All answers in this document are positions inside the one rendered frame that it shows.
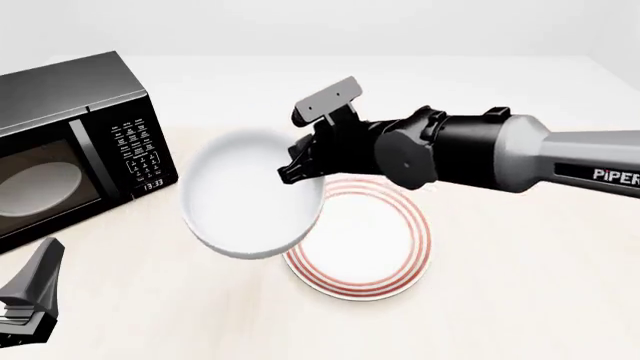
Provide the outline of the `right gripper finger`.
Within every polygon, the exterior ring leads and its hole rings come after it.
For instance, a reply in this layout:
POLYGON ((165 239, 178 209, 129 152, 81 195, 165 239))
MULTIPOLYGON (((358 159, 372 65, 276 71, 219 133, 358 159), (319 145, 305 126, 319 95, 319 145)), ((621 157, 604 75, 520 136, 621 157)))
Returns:
POLYGON ((307 163, 313 161, 312 146, 313 135, 305 135, 288 148, 288 153, 293 163, 307 163))
POLYGON ((325 176, 325 173, 318 170, 313 164, 289 164, 285 167, 280 167, 277 170, 281 181, 284 184, 295 184, 306 179, 316 179, 325 176))

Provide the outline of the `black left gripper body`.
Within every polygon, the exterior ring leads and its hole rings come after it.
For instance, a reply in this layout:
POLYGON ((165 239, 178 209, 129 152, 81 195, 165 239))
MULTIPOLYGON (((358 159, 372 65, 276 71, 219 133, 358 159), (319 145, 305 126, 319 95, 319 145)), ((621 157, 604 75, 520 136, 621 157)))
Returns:
POLYGON ((0 299, 0 348, 46 343, 58 323, 58 301, 35 304, 20 299, 0 299))

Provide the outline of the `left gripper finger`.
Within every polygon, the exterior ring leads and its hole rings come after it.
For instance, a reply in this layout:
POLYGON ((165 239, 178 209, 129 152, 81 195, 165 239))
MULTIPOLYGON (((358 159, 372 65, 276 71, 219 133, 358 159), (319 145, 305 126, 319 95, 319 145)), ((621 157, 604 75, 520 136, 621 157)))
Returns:
POLYGON ((35 311, 58 315, 58 278, 64 251, 58 239, 44 239, 25 266, 0 288, 0 301, 8 306, 32 306, 35 311))

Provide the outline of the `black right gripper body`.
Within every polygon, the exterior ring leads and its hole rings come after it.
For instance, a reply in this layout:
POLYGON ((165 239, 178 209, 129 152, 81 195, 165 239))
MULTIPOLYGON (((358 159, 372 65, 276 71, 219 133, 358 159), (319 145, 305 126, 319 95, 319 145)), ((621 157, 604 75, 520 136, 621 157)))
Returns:
POLYGON ((351 108, 329 113, 329 119, 314 125, 310 150, 314 175, 336 173, 380 175, 374 144, 380 135, 372 122, 359 119, 351 108))

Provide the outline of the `white bowl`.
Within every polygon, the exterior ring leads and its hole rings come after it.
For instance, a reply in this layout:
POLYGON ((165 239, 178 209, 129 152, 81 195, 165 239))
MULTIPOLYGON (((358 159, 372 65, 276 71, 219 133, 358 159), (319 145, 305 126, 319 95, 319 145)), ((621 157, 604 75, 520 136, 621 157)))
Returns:
POLYGON ((325 181, 294 185, 277 170, 289 164, 293 137, 274 131, 231 131, 210 140, 179 179, 185 224, 227 257, 258 260, 294 248, 316 224, 325 181))

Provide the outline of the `flat plate on black stalk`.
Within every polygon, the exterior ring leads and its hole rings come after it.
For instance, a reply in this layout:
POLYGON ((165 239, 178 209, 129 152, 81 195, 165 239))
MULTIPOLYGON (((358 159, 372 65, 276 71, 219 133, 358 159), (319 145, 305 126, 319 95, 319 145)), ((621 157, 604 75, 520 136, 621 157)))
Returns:
POLYGON ((291 121, 297 128, 304 128, 319 120, 330 119, 331 113, 362 95, 362 89, 355 77, 346 77, 325 89, 315 92, 294 105, 291 121))

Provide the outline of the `white microwave turntable plate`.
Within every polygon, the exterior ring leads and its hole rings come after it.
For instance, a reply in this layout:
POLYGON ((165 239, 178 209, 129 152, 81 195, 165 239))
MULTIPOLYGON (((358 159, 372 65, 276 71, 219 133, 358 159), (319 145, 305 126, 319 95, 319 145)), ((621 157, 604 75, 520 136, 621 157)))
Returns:
POLYGON ((0 216, 36 215, 67 200, 79 187, 82 172, 74 164, 38 164, 0 183, 0 216))

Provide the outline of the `white plate with red rings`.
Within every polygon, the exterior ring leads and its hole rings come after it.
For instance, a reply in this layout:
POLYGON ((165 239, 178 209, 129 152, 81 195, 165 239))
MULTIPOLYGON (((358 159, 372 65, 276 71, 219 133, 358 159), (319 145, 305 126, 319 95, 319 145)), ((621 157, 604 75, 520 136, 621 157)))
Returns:
POLYGON ((399 188, 333 179, 318 221, 283 258, 309 287, 353 302, 388 299, 425 274, 432 251, 426 216, 399 188))

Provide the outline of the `black microwave oven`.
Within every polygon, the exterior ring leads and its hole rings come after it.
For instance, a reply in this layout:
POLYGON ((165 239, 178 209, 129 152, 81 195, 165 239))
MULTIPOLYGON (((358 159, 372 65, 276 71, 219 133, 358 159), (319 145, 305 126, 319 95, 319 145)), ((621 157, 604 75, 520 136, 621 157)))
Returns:
POLYGON ((177 182, 151 98, 116 52, 0 76, 0 183, 38 164, 82 172, 52 209, 0 216, 0 254, 177 182))

